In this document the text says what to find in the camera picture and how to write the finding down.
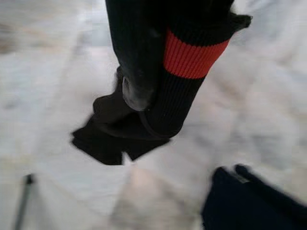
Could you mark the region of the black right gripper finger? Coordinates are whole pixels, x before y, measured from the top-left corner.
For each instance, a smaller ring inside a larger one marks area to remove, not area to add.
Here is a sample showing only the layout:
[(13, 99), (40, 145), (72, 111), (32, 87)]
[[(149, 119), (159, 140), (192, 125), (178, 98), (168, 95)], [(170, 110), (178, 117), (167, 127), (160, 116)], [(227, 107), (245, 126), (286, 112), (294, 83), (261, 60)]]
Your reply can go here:
[(157, 96), (165, 50), (168, 0), (107, 0), (112, 46), (124, 76), (123, 98), (135, 111)]

